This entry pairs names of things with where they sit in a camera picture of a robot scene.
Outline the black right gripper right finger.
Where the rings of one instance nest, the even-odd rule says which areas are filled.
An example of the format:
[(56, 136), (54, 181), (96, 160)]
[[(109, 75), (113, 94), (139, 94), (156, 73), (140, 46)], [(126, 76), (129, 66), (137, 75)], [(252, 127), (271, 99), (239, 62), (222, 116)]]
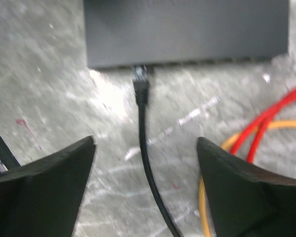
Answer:
[(248, 163), (199, 137), (201, 175), (219, 237), (296, 237), (296, 179)]

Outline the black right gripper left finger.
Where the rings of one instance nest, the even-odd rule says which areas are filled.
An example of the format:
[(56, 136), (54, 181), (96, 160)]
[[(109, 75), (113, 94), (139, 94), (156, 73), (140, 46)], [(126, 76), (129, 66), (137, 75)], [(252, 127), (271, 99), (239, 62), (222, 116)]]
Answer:
[(0, 173), (0, 237), (70, 237), (96, 153), (92, 136)]

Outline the black network switch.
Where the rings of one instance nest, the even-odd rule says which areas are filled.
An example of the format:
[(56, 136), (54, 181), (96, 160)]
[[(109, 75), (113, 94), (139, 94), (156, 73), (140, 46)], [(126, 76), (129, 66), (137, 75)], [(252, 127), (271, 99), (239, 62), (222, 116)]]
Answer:
[(288, 52), (287, 0), (86, 0), (83, 7), (91, 69)]

